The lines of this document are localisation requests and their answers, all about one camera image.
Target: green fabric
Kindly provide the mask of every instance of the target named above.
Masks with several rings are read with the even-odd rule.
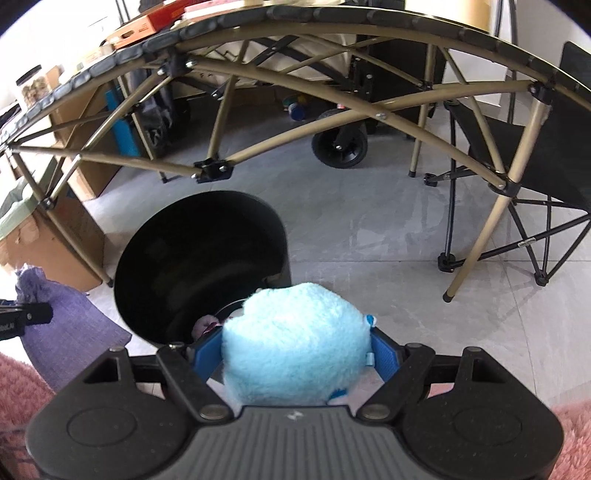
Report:
[[[33,177],[43,190],[47,189],[56,168],[56,159],[52,158],[33,171]],[[33,196],[33,190],[24,177],[18,179],[4,197],[0,195],[0,200],[2,202],[0,205],[1,241],[33,213],[39,202]]]

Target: light blue plush toy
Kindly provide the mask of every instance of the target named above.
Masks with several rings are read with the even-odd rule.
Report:
[[[245,405],[325,404],[359,379],[372,322],[320,285],[261,290],[223,326],[226,390]]]

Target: folding chair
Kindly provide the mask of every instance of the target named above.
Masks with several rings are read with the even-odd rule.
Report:
[[[571,42],[565,43],[560,68],[584,85],[591,85],[591,54],[577,45]],[[452,145],[456,145],[457,123],[470,145],[469,155],[488,168],[498,170],[493,166],[494,162],[489,152],[490,139],[489,146],[487,146],[487,140],[479,127],[478,113],[475,114],[470,108],[456,100],[445,102],[444,105],[450,114]],[[486,118],[485,122],[488,124],[494,143],[496,143],[502,163],[509,170],[524,127],[492,118]],[[428,186],[436,186],[439,181],[450,180],[445,251],[441,253],[437,261],[441,271],[453,272],[465,262],[465,260],[456,259],[451,253],[451,247],[456,204],[456,180],[471,175],[474,175],[472,171],[466,167],[457,168],[455,160],[451,159],[450,171],[438,176],[426,174],[424,178],[425,184]],[[486,251],[480,255],[478,260],[494,257],[517,248],[525,248],[534,266],[535,282],[540,286],[545,286],[591,229],[591,113],[589,111],[562,95],[557,95],[553,99],[550,116],[541,128],[538,141],[524,171],[521,186],[546,195],[547,199],[525,200],[519,199],[517,196],[513,197],[508,204],[508,210],[522,240]],[[518,204],[545,206],[547,209],[546,230],[529,236],[515,208]],[[575,220],[552,227],[552,209],[556,207],[583,210],[586,213]],[[552,235],[585,222],[587,225],[575,242],[554,268],[548,271]],[[540,240],[545,242],[541,266],[531,247],[533,243]]]

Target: round pad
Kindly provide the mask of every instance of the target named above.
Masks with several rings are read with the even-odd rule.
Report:
[[[560,423],[533,395],[507,387],[473,383],[419,403],[403,421],[413,454],[458,480],[547,475],[562,446]]]
[[[27,431],[31,456],[51,478],[145,478],[178,454],[187,438],[187,420],[173,405],[138,390],[95,384],[65,397],[58,395]]]

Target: pink fluffy rug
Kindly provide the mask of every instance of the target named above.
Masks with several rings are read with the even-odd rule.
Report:
[[[37,371],[0,353],[0,458],[17,479],[38,478],[24,429],[54,393]]]
[[[554,408],[564,446],[550,480],[591,480],[591,400]]]

